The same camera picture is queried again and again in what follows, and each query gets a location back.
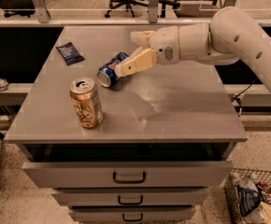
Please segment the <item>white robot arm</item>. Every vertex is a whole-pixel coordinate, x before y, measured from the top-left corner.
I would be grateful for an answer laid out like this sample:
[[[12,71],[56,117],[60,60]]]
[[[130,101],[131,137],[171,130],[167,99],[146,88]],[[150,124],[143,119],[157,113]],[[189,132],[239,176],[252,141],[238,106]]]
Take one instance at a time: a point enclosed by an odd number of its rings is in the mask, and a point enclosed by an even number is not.
[[[238,7],[218,10],[210,23],[132,32],[130,37],[138,48],[116,65],[118,77],[142,72],[156,63],[168,65],[192,60],[226,65],[238,58],[271,93],[271,37]]]

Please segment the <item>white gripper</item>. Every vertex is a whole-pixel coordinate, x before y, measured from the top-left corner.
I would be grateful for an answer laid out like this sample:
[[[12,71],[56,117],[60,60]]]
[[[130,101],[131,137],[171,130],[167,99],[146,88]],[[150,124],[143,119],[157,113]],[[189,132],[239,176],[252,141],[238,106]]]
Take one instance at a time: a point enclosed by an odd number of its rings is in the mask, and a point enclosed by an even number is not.
[[[150,45],[150,48],[137,48],[130,57],[117,64],[115,74],[118,77],[150,69],[157,63],[157,59],[159,64],[173,64],[180,60],[177,26],[160,28],[155,32],[133,31],[130,37],[139,47]]]

